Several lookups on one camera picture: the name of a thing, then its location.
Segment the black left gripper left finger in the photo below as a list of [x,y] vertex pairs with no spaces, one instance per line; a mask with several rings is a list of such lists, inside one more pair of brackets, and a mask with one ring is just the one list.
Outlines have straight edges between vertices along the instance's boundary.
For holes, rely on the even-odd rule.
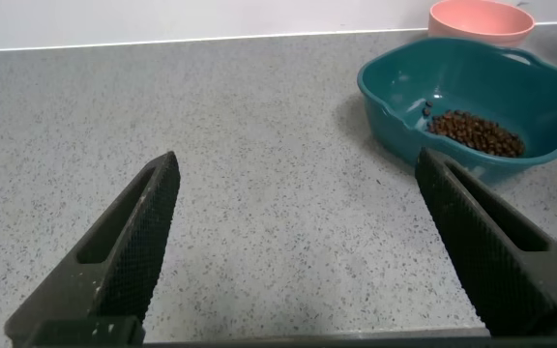
[[173,153],[149,161],[8,319],[12,345],[141,345],[180,180]]

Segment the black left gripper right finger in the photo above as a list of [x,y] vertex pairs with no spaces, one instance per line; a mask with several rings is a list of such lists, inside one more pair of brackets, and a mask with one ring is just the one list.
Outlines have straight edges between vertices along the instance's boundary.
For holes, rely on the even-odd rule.
[[442,153],[423,148],[415,177],[489,332],[557,335],[557,242]]

